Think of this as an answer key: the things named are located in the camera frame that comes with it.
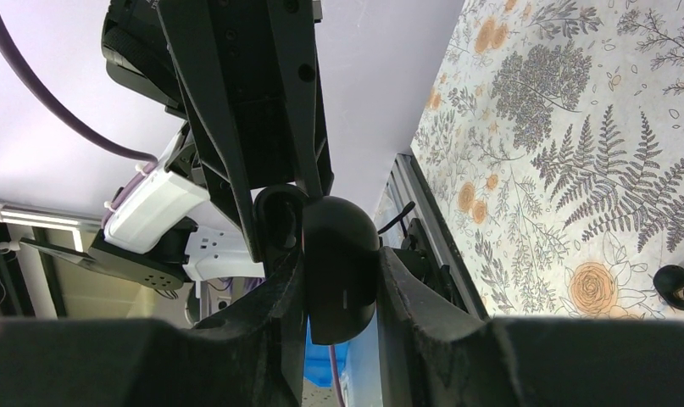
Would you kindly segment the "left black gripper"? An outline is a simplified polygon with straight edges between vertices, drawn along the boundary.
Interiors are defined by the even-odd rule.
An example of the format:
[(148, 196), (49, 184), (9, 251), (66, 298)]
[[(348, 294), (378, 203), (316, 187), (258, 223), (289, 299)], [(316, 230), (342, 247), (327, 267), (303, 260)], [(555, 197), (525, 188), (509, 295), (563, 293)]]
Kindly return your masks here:
[(181, 83), (212, 205), (261, 261), (250, 190), (331, 189), (310, 1), (162, 1), (158, 16)]

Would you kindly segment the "black earbud charging case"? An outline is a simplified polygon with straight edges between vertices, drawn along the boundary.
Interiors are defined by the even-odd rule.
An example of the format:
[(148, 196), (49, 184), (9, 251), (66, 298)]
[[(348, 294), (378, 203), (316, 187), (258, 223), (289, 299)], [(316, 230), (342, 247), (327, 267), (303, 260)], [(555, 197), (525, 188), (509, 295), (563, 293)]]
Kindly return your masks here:
[(310, 198), (290, 184), (265, 188), (253, 213), (266, 275), (304, 274), (312, 343), (359, 335), (375, 312), (380, 238), (370, 217), (346, 199)]

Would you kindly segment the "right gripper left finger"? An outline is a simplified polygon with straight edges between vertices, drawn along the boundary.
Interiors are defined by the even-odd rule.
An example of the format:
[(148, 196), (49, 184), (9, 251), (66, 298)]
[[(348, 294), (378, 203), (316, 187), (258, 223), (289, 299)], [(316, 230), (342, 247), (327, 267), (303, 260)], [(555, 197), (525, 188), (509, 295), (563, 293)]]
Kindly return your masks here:
[(298, 406), (303, 255), (180, 329), (156, 319), (0, 320), (0, 406)]

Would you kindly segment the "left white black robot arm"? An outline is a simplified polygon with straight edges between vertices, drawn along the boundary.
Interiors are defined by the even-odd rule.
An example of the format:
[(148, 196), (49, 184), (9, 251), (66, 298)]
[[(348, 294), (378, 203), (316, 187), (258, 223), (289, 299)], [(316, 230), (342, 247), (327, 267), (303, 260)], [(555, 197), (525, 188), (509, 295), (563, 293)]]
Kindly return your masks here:
[(113, 1), (102, 51), (118, 84), (183, 125), (114, 198), (86, 253), (51, 255), (173, 290), (286, 261), (305, 198), (331, 191), (318, 1)]

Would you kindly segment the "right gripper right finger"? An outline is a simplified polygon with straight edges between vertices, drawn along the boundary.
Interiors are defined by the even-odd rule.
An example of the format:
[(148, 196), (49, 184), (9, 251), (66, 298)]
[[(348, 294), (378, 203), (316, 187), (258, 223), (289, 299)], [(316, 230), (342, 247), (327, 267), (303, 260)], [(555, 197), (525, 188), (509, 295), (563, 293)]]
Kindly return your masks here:
[(481, 321), (379, 261), (386, 406), (684, 406), (684, 322)]

